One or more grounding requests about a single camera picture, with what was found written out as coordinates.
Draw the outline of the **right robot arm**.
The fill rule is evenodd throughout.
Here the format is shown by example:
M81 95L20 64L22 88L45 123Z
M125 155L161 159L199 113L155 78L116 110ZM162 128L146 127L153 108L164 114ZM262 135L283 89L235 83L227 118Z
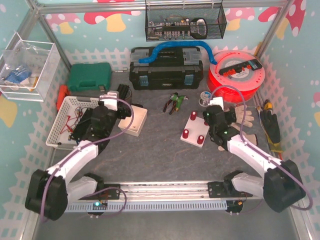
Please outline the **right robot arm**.
M248 193L260 197L277 213L307 196L297 165L291 160L282 161L250 142L232 126L236 121L235 109L231 107L229 111L224 111L223 104L217 100L210 100L203 112L209 126L210 140L242 159L259 175L235 170L224 177L219 190L227 196Z

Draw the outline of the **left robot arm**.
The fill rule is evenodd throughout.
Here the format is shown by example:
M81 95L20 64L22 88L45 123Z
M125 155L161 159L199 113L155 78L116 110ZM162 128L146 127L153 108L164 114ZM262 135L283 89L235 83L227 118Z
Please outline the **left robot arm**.
M92 109L89 122L78 145L64 159L46 170L37 169L30 178L24 206L40 215L41 219L58 220L68 204L96 197L118 199L123 193L120 185L105 185L104 179L87 173L74 181L74 176L104 151L114 136L111 134L118 119L133 116L133 109L118 91L109 91L99 97Z

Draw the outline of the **red large spring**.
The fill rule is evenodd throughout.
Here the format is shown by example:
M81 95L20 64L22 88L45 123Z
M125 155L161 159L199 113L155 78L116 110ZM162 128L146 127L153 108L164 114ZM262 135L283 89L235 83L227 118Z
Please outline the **red large spring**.
M197 112L196 112L196 111L193 111L193 112L190 114L190 120L191 120L191 121L194 121L196 118L197 118Z

